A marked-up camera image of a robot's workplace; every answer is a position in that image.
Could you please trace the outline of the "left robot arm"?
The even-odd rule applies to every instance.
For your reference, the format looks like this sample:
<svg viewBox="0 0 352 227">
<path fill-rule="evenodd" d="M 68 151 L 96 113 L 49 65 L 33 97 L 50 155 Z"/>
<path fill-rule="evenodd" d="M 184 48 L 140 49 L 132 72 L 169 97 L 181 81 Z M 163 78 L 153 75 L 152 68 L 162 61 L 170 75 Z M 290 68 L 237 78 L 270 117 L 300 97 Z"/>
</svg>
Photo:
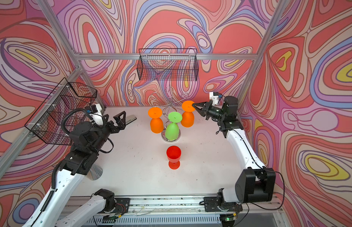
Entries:
<svg viewBox="0 0 352 227">
<path fill-rule="evenodd" d="M 51 187 L 26 227 L 81 227 L 94 215 L 113 213 L 117 207 L 114 193 L 100 189 L 70 215 L 60 219 L 71 195 L 90 172 L 100 153 L 106 153 L 103 145 L 111 134 L 126 128 L 126 112 L 122 111 L 109 120 L 109 116 L 78 108 L 69 112 L 61 121 L 61 129 L 70 137 L 69 154 L 59 162 L 51 177 Z"/>
</svg>

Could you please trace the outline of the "red plastic wine glass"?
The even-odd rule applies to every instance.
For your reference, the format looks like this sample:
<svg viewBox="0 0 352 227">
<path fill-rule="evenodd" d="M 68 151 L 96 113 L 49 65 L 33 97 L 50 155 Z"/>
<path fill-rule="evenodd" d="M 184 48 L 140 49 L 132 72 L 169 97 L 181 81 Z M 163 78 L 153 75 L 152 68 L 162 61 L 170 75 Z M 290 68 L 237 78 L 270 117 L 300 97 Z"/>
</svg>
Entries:
<svg viewBox="0 0 352 227">
<path fill-rule="evenodd" d="M 176 170 L 180 167 L 181 149 L 177 146 L 171 146 L 167 149 L 166 155 L 168 158 L 168 165 L 171 169 Z"/>
</svg>

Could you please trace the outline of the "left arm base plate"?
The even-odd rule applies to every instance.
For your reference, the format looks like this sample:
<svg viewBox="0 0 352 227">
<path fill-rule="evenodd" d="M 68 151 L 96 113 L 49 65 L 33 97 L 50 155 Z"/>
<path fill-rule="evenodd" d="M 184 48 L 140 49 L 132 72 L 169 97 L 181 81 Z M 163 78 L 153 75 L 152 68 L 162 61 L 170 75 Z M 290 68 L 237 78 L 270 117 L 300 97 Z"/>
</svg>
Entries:
<svg viewBox="0 0 352 227">
<path fill-rule="evenodd" d="M 115 197 L 114 202 L 106 202 L 105 208 L 100 211 L 100 214 L 125 214 L 128 213 L 130 207 L 130 198 Z"/>
</svg>

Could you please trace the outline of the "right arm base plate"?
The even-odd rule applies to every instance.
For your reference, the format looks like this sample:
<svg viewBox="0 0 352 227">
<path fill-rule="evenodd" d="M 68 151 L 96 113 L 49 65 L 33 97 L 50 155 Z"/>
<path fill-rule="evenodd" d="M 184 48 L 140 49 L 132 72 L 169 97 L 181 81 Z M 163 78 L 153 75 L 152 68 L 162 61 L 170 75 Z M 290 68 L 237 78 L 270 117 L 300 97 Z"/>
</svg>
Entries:
<svg viewBox="0 0 352 227">
<path fill-rule="evenodd" d="M 236 212 L 243 211 L 241 204 L 236 202 L 224 202 L 216 196 L 204 197 L 200 205 L 204 206 L 206 212 Z"/>
</svg>

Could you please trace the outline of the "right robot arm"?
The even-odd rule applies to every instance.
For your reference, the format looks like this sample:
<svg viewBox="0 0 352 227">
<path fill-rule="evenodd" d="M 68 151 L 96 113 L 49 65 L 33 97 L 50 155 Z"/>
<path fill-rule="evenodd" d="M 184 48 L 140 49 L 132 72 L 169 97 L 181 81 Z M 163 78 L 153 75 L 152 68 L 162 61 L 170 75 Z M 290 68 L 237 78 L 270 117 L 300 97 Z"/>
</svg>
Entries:
<svg viewBox="0 0 352 227">
<path fill-rule="evenodd" d="M 259 159 L 250 145 L 244 127 L 238 116 L 238 99 L 224 97 L 222 107 L 208 102 L 194 103 L 193 108 L 206 120 L 212 119 L 227 142 L 233 148 L 241 167 L 240 175 L 233 187 L 220 188 L 215 197 L 216 207 L 228 211 L 233 206 L 270 202 L 274 193 L 276 176 L 281 173 L 268 168 Z"/>
</svg>

